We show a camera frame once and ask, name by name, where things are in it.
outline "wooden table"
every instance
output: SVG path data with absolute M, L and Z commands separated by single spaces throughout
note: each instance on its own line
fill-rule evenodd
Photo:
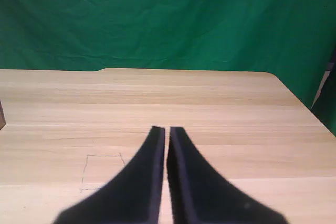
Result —
M 152 125 L 185 127 L 224 177 L 292 224 L 336 223 L 335 137 L 271 74 L 0 70 L 0 99 L 0 223 L 51 223 Z M 166 179 L 160 223 L 172 223 Z

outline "green backdrop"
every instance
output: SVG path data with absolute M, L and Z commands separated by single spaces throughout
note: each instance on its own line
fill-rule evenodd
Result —
M 0 68 L 267 71 L 311 105 L 335 0 L 0 0 Z

